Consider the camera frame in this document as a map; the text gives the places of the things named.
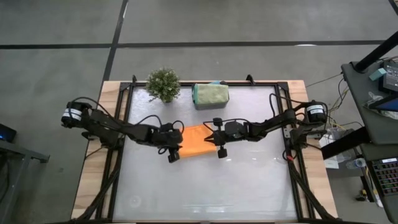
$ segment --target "concrete floor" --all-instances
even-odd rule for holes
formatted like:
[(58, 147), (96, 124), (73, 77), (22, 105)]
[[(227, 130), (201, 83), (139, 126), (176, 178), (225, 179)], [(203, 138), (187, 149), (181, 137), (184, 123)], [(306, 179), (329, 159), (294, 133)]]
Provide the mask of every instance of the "concrete floor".
[[(111, 43), (121, 4), (0, 0), (0, 45)], [(396, 19), (387, 0), (130, 0), (119, 42), (382, 40), (398, 30)], [(375, 47), (118, 49), (109, 79), (135, 74), (143, 80), (166, 66), (182, 80), (241, 80), (252, 74), (311, 84), (340, 73), (342, 63), (360, 60)], [(60, 116), (68, 100), (98, 97), (108, 54), (109, 49), (0, 50), (0, 123), (18, 130), (16, 143), (51, 154), (48, 164), (31, 164), (14, 223), (69, 219), (87, 142), (80, 131), (62, 128)], [(332, 104), (340, 79), (309, 87), (308, 97)], [(334, 118), (361, 122), (351, 95)], [(359, 178), (330, 182), (341, 218), (389, 223), (375, 204), (354, 201)]]

